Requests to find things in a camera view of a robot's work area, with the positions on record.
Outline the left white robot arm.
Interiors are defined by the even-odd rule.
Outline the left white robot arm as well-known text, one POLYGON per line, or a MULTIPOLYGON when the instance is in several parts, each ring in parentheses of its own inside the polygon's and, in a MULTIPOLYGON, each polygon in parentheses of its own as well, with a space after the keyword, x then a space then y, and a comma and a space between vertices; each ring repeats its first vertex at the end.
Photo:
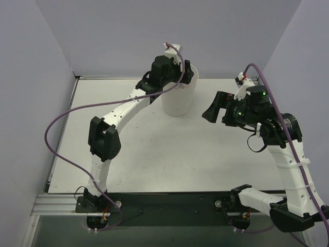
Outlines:
POLYGON ((181 57, 179 44, 165 43, 164 55, 157 56, 151 69, 136 84, 128 98, 110 113, 90 121, 88 144, 92 155, 91 177, 83 197, 93 211, 105 207, 103 194, 107 191, 106 181, 111 161, 119 154, 119 134, 124 126, 142 109, 151 105, 160 95, 191 83, 194 72, 190 61, 181 57))

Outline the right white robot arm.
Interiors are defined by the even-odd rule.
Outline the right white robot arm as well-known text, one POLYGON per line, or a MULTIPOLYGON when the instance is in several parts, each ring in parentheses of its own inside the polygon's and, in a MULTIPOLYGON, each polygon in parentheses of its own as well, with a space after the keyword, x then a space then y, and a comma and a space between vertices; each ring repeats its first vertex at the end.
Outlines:
POLYGON ((215 123, 220 109, 226 111, 222 118, 226 126, 249 126, 253 135, 263 140, 262 150, 267 149, 274 158, 286 192, 285 197, 277 197, 242 185, 231 191, 233 205, 270 216, 273 224, 284 233, 302 232, 321 221, 315 202, 327 218, 328 206, 319 198, 312 182, 296 118, 289 113, 277 114, 268 92, 261 85, 247 88, 241 100, 235 94, 218 91, 202 117, 215 123))

